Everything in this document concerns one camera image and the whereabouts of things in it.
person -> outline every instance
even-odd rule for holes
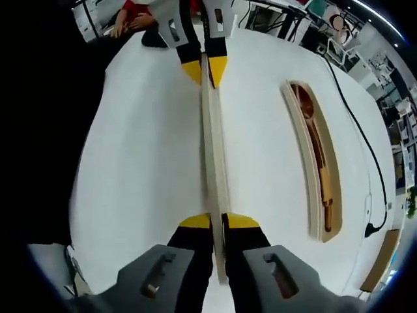
[[[156,25],[156,20],[149,12],[147,5],[126,0],[116,17],[116,22],[110,35],[114,38],[119,38],[127,30],[140,31],[153,25]]]

chair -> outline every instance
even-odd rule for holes
[[[328,54],[337,64],[344,66],[346,57],[348,59],[356,55],[356,49],[361,45],[360,41],[357,38],[353,38],[346,46],[338,44],[333,38],[329,38],[327,41],[327,50]]]

wall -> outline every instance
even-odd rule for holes
[[[384,50],[387,57],[403,77],[407,87],[410,89],[414,84],[417,84],[416,78],[412,75],[411,70],[396,52],[395,48],[370,23],[365,24],[357,38],[362,43],[357,49],[358,53],[365,60],[371,59],[379,50]]]

white table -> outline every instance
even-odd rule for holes
[[[362,283],[353,281],[361,271],[359,250],[369,246],[361,266],[371,267],[392,214],[383,230],[364,240],[370,205],[374,225],[383,220],[381,184],[327,65],[301,47],[242,29],[227,40],[227,51],[220,97],[231,209],[256,219],[273,245],[314,267],[329,290],[347,293],[349,284]],[[395,201],[391,147],[378,107],[334,70],[377,155],[388,201]],[[308,236],[302,160],[280,93],[285,80],[311,85],[333,138],[343,227],[326,244]],[[176,51],[145,48],[141,34],[134,35],[107,69],[72,198],[76,256],[93,291],[110,287],[121,267],[167,243],[181,220],[202,212],[200,128],[199,88],[181,70]],[[229,288],[219,287],[215,275],[205,310],[231,312]]]

